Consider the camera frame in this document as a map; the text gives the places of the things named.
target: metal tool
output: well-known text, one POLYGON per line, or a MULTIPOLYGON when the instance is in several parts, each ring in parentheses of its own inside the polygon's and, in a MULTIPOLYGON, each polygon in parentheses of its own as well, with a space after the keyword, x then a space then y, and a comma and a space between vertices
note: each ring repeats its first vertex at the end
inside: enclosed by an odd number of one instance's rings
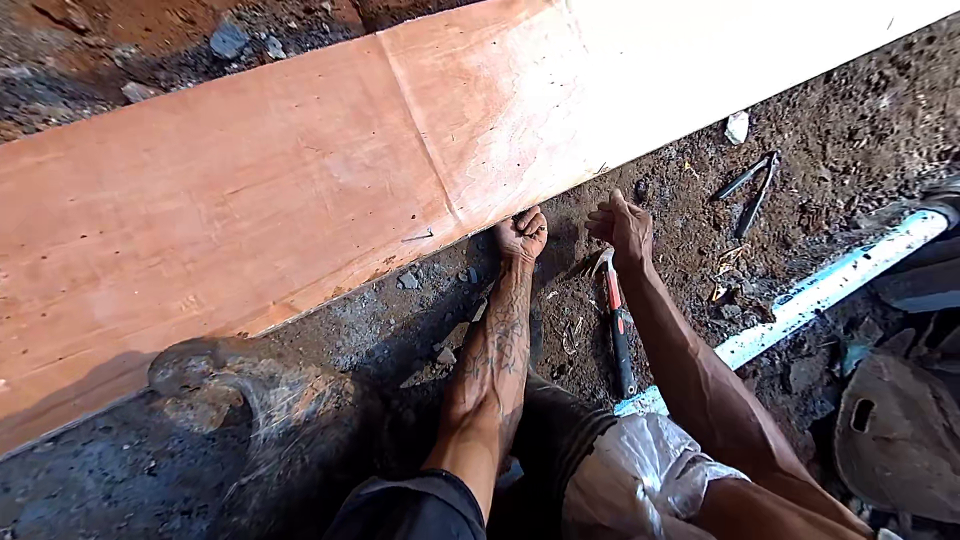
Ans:
POLYGON ((636 379, 634 379, 633 359, 630 356, 630 346, 627 343, 626 324, 624 319, 628 315, 620 301, 620 287, 613 270, 613 248, 608 248, 597 259, 590 271, 590 276, 596 276, 597 270, 604 263, 607 264, 607 298, 611 314, 611 340, 613 342, 613 360, 616 364, 617 378, 620 381, 620 397, 631 398, 636 393, 636 379))
POLYGON ((727 197, 730 197, 739 187, 756 176, 756 173, 763 167, 767 168, 767 176, 763 179, 763 184, 760 185, 760 191, 756 194, 754 200, 751 201, 750 205, 740 214, 740 221, 737 222, 736 230, 733 232, 733 237, 735 238, 743 238, 746 236, 747 232, 754 225, 756 215, 760 211, 760 205, 763 204, 763 200, 767 196, 767 190, 770 188, 770 183, 773 181, 774 175, 777 174, 777 169, 780 167, 780 151, 774 150, 773 152, 768 152, 760 161, 751 165, 749 169, 740 173, 732 182, 721 187, 720 190, 713 195, 714 201, 723 201, 727 197))

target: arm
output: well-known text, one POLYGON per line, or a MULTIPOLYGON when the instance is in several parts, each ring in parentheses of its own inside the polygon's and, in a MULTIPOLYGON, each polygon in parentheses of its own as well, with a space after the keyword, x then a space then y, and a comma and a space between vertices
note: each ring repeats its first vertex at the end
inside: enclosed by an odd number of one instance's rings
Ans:
POLYGON ((613 244, 616 268, 673 419, 714 459, 834 521, 859 523, 817 485, 770 413, 687 324, 653 266, 653 220, 619 190, 591 212, 590 233, 613 244))
POLYGON ((534 261, 546 243, 546 219, 533 207, 494 228, 500 276, 477 329, 469 336, 446 389, 440 431, 424 469, 460 478, 490 517, 500 461, 510 449, 523 407, 530 357, 530 290, 534 261))

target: tattoo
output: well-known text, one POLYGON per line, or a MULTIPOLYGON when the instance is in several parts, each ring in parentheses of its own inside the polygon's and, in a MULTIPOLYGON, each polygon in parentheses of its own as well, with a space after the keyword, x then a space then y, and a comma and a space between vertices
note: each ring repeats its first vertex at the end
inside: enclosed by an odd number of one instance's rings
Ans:
POLYGON ((501 269, 490 307, 465 347, 464 368, 475 379, 495 375, 494 368, 512 374, 529 359, 530 279, 512 272, 506 265, 501 269))

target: claw hammer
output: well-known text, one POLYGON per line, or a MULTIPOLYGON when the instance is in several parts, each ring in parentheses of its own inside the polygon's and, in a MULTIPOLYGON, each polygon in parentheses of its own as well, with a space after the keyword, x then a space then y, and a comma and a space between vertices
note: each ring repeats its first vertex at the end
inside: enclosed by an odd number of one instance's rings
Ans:
POLYGON ((613 342, 613 361, 616 364, 617 378, 620 379, 620 397, 628 399, 636 393, 636 379, 634 379, 633 359, 630 357, 630 346, 627 344, 627 325, 624 322, 624 308, 620 301, 620 286, 616 280, 616 271, 613 270, 613 248, 607 248, 596 264, 590 276, 596 276, 600 266, 607 265, 607 299, 611 314, 611 341, 613 342))

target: wooden plank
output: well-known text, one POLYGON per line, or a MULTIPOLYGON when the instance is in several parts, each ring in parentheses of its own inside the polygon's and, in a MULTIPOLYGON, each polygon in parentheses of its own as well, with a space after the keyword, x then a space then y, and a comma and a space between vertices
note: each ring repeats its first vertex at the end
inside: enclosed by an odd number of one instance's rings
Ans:
POLYGON ((0 146, 0 452, 958 7, 795 4, 488 0, 0 146))

